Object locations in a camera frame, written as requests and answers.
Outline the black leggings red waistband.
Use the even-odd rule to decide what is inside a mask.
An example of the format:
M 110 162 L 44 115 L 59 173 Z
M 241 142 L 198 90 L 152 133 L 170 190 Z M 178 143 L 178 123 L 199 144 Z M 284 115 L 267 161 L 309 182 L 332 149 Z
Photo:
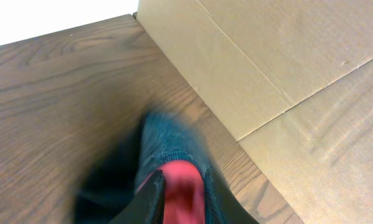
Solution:
M 75 223 L 254 223 L 187 124 L 149 112 L 87 176 Z

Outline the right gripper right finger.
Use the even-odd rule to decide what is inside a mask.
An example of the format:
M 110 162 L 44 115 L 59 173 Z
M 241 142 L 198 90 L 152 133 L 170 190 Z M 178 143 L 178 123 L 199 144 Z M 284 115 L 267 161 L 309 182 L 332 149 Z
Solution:
M 206 224 L 259 224 L 237 201 L 217 171 L 206 171 L 204 187 Z

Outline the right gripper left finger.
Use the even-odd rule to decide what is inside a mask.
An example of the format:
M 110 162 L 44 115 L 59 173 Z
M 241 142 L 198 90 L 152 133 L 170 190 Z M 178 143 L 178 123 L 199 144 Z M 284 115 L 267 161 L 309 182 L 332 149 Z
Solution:
M 162 224 L 164 208 L 165 177 L 161 170 L 156 170 L 109 224 Z

